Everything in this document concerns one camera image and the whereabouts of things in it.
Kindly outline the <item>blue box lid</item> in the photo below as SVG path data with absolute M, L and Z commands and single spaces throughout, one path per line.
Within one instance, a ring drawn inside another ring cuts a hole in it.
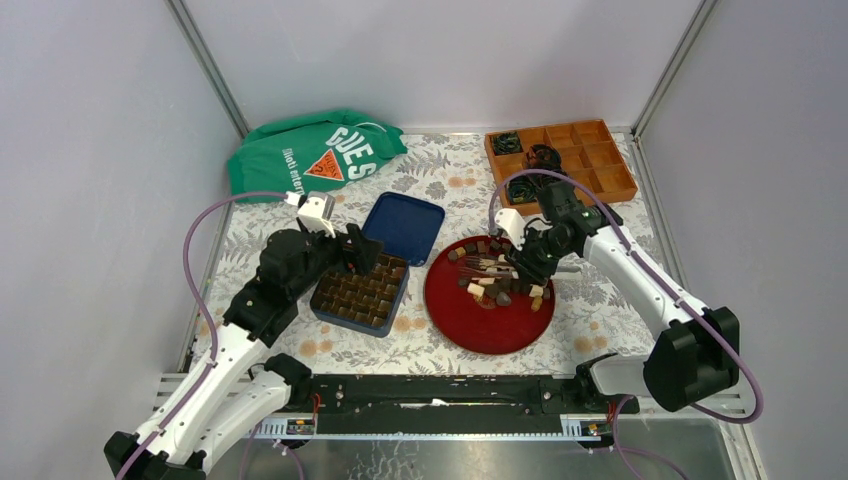
M 423 266 L 445 219 L 445 210 L 424 200 L 385 192 L 375 201 L 363 234 L 383 243 L 383 252 Z

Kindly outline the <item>blue chocolate box with tray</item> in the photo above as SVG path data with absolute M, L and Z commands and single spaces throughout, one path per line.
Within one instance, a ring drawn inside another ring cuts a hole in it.
M 409 278 L 409 263 L 380 254 L 371 273 L 331 272 L 318 282 L 309 306 L 324 322 L 377 338 L 389 335 Z

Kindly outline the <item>silver metal tongs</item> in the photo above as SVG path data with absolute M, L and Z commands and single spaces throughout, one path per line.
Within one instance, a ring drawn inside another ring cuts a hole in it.
M 563 265 L 557 262 L 543 262 L 540 265 L 520 263 L 516 266 L 508 262 L 503 256 L 498 258 L 464 256 L 458 260 L 449 259 L 448 264 L 456 266 L 466 276 L 480 278 L 510 276 L 525 283 L 540 285 L 547 283 L 557 275 L 578 274 L 582 271 L 580 266 Z

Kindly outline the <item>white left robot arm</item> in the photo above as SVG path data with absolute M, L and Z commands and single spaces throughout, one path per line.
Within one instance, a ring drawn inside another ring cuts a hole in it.
M 217 461 L 272 412 L 309 401 L 310 370 L 273 357 L 237 396 L 229 392 L 298 315 L 298 301 L 328 272 L 369 273 L 383 244 L 346 232 L 273 233 L 255 276 L 232 299 L 210 349 L 177 390 L 134 432 L 116 432 L 104 454 L 118 479 L 204 479 Z

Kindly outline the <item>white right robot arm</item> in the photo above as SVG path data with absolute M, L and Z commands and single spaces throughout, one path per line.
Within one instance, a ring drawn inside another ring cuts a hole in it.
M 678 285 L 602 202 L 585 205 L 564 178 L 538 196 L 545 228 L 513 208 L 490 213 L 490 227 L 512 244 L 506 259 L 525 284 L 542 285 L 574 254 L 611 281 L 650 330 L 647 355 L 608 354 L 579 366 L 575 402 L 597 412 L 613 396 L 649 396 L 675 412 L 734 387 L 740 379 L 740 326 L 726 307 L 710 308 Z

